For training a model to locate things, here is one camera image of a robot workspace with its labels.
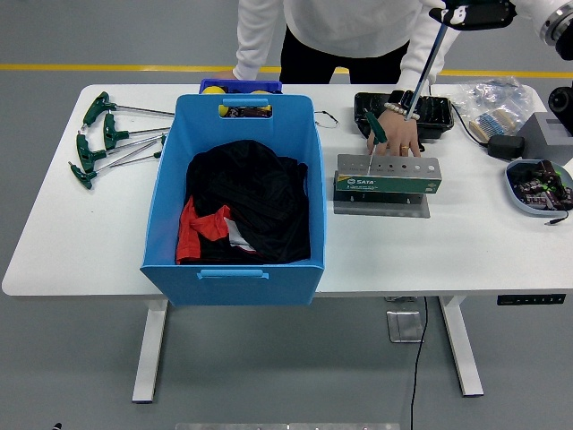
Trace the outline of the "person's left hand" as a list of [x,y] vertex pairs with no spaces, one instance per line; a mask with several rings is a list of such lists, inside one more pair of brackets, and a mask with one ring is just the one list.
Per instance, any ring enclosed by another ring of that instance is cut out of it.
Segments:
[[417,122],[414,119],[406,120],[397,112],[385,110],[379,116],[378,121],[386,134],[387,141],[373,145],[374,136],[370,134],[367,139],[369,155],[374,152],[380,156],[421,156]]

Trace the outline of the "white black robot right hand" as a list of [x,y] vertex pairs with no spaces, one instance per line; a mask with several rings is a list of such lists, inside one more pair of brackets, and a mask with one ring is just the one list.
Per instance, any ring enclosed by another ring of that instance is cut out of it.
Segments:
[[444,5],[433,7],[429,15],[451,29],[474,31],[507,27],[519,14],[544,22],[546,12],[543,1],[444,1]]

